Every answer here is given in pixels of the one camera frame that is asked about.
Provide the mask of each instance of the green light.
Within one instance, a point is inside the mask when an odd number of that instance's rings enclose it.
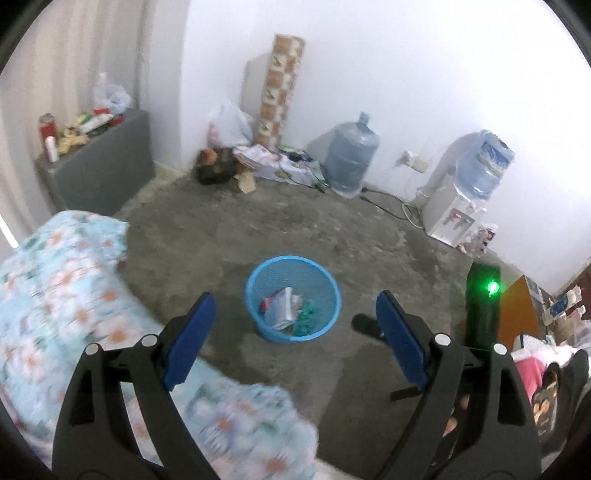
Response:
[[[500,288],[501,288],[501,286],[496,281],[490,282],[486,286],[486,289],[488,290],[488,296],[492,297],[495,293],[497,293],[499,291]]]

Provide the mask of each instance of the blue gripper pad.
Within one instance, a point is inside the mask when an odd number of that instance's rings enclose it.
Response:
[[[408,327],[402,307],[394,304],[386,292],[382,292],[378,295],[375,313],[405,378],[419,390],[425,391],[429,384],[426,354]]]
[[[173,390],[175,385],[179,385],[187,379],[215,319],[216,301],[209,293],[198,299],[186,317],[179,317],[179,320],[186,325],[177,334],[176,340],[168,350],[165,359],[166,371],[162,378],[164,388],[169,392]]]

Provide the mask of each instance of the power outlet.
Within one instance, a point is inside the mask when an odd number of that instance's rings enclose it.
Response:
[[[429,168],[429,163],[426,160],[410,153],[408,150],[403,152],[402,157],[400,157],[400,163],[411,167],[419,173],[425,173]]]

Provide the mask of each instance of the concrete floor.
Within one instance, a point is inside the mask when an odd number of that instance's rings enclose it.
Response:
[[[267,180],[244,195],[233,181],[204,187],[174,178],[121,214],[131,224],[125,281],[163,322],[213,293],[219,314],[202,357],[242,383],[287,389],[319,427],[320,458],[373,478],[417,402],[389,402],[390,391],[408,385],[389,349],[353,332],[350,320],[372,313],[376,295],[390,289],[406,311],[449,332],[463,318],[470,259],[360,199]],[[400,211],[395,199],[372,198]],[[260,338],[243,302],[252,270],[284,254],[323,265],[343,297],[335,326],[299,345]]]

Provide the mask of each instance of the cylindrical patterned container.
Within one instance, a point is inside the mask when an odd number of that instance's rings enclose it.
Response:
[[[275,35],[256,131],[256,142],[271,151],[277,150],[280,144],[305,45],[303,38]]]

